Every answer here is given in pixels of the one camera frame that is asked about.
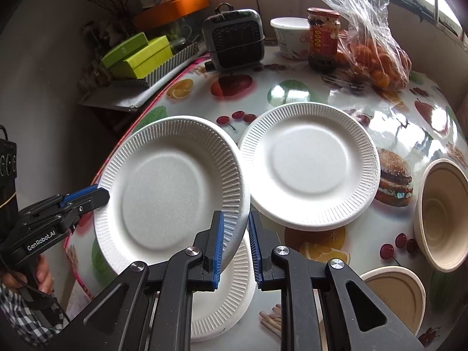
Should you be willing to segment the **plaid shirt left forearm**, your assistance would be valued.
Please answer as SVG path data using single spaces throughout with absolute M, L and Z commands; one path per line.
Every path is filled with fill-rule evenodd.
M 1 284 L 1 314 L 4 314 L 7 323 L 21 340 L 39 349 L 45 347 L 68 324 L 63 313 L 58 311 L 59 323 L 43 326 L 23 298 L 4 284 Z

